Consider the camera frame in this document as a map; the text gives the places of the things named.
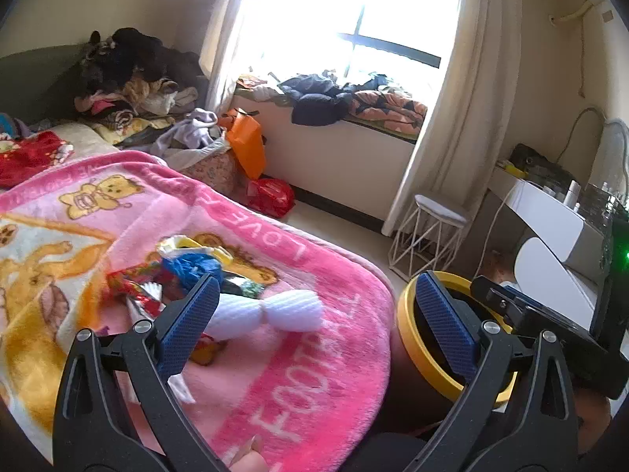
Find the white stool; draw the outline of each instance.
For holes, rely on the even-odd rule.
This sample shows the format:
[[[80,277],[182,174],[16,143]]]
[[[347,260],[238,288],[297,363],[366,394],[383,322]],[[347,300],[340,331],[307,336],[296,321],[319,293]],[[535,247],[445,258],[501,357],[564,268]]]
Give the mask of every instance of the white stool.
[[[447,270],[457,255],[463,229],[468,222],[468,213],[441,195],[431,192],[416,195],[389,250],[389,267],[406,281],[429,269]],[[427,230],[417,236],[420,224]],[[436,243],[434,255],[425,256],[423,252],[432,243]],[[413,271],[415,256],[421,259],[423,266],[420,265]],[[404,258],[408,258],[407,271],[402,271],[398,265]]]

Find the metal screw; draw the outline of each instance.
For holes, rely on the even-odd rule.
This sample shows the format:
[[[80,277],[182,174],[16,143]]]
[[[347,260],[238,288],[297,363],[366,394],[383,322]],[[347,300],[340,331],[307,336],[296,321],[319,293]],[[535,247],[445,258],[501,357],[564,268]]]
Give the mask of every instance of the metal screw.
[[[80,340],[80,341],[87,340],[90,338],[91,335],[92,335],[91,330],[88,330],[87,328],[83,328],[83,330],[80,330],[77,333],[77,340]]]
[[[545,330],[542,334],[542,337],[548,342],[557,342],[557,336],[553,334],[550,330]]]
[[[138,321],[133,325],[133,331],[136,334],[145,334],[151,328],[153,328],[153,323],[151,323],[149,320]]]
[[[485,329],[485,332],[488,334],[499,334],[500,333],[500,325],[495,321],[486,321],[482,326]]]

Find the white cable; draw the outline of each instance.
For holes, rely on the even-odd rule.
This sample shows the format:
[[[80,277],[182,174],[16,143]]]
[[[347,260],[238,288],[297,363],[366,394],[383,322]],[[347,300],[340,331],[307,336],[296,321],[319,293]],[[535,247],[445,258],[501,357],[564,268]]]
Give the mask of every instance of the white cable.
[[[485,259],[485,252],[487,252],[487,243],[489,243],[489,236],[491,235],[491,232],[494,229],[494,225],[496,223],[496,219],[498,218],[498,214],[500,213],[500,210],[502,209],[502,207],[507,203],[507,200],[509,199],[509,197],[513,193],[513,190],[515,190],[518,186],[519,186],[519,183],[516,182],[516,184],[514,184],[511,187],[511,189],[509,190],[509,193],[507,193],[507,196],[502,200],[502,204],[500,204],[500,206],[498,207],[498,211],[496,211],[496,214],[494,215],[494,219],[492,220],[491,225],[489,226],[489,230],[487,231],[487,237],[485,238],[485,244],[482,246],[482,254],[480,255],[480,261],[478,263],[478,268],[476,268],[476,273],[474,273],[474,276],[472,277],[472,279],[477,277],[478,272],[480,271],[480,267],[482,266],[482,261],[483,261],[483,259]]]

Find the curtain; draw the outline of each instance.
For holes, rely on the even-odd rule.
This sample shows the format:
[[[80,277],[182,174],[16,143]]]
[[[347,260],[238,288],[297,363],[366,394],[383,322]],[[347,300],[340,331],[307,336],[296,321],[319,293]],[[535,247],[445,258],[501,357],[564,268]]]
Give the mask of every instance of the curtain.
[[[205,108],[217,115],[229,108],[238,76],[246,67],[243,55],[239,55],[243,42],[240,34],[244,20],[242,2],[215,1],[200,52],[200,67],[210,81]]]
[[[522,0],[460,0],[455,43],[383,234],[418,190],[475,215],[509,123],[520,69]]]

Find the cartoon animal print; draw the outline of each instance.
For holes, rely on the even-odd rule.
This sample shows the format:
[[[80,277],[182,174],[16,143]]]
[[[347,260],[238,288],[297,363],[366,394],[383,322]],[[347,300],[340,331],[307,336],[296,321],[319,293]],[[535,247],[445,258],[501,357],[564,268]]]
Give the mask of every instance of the cartoon animal print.
[[[247,255],[240,247],[226,245],[220,236],[211,233],[197,234],[193,240],[204,247],[223,247],[234,257],[227,268],[230,273],[243,275],[263,286],[270,286],[278,281],[278,274],[272,269],[254,264],[253,258]]]
[[[93,269],[107,245],[92,245],[72,258],[44,261],[49,255],[72,251],[64,241],[37,248],[23,263],[0,260],[0,293],[4,296],[6,329],[2,349],[12,391],[33,420],[52,432],[57,389],[65,353],[55,337],[70,310],[63,291],[55,284]]]
[[[98,184],[84,184],[78,192],[66,193],[59,202],[68,206],[68,218],[76,220],[100,209],[112,211],[121,206],[118,199],[144,192],[135,181],[122,175],[112,175]],[[122,205],[130,208],[129,203]]]
[[[0,228],[0,247],[5,247],[10,244],[17,232],[18,226],[13,224],[8,224]]]

